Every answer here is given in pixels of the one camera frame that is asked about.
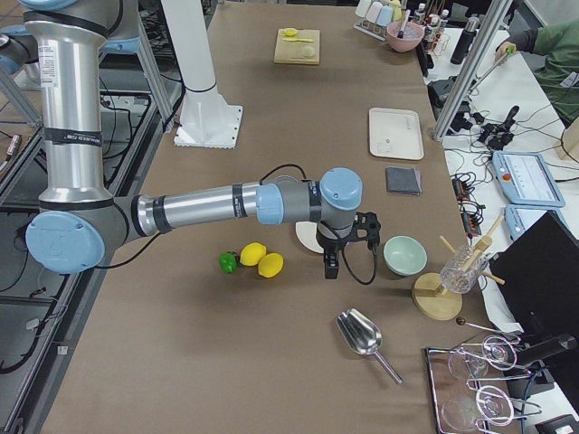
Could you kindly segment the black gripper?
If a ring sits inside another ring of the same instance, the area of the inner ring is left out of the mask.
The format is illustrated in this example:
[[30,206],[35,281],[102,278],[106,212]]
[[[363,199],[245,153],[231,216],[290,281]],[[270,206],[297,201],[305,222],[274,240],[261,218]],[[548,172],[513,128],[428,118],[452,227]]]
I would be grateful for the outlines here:
[[356,212],[351,225],[345,229],[319,222],[316,240],[323,249],[325,279],[337,279],[339,273],[338,254],[348,243],[366,242],[374,257],[380,244],[381,224],[374,212]]

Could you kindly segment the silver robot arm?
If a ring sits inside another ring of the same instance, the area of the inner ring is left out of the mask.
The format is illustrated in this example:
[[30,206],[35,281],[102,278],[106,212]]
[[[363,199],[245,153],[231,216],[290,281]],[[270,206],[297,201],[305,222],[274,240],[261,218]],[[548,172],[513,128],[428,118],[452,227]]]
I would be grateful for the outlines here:
[[99,56],[140,48],[134,1],[26,1],[24,25],[38,45],[47,187],[29,223],[26,246],[59,274],[92,269],[141,237],[205,222],[255,216],[262,224],[314,222],[325,276],[346,264],[345,247],[377,251],[380,225],[360,212],[363,184],[338,167],[318,180],[260,180],[193,193],[116,197],[104,184]]

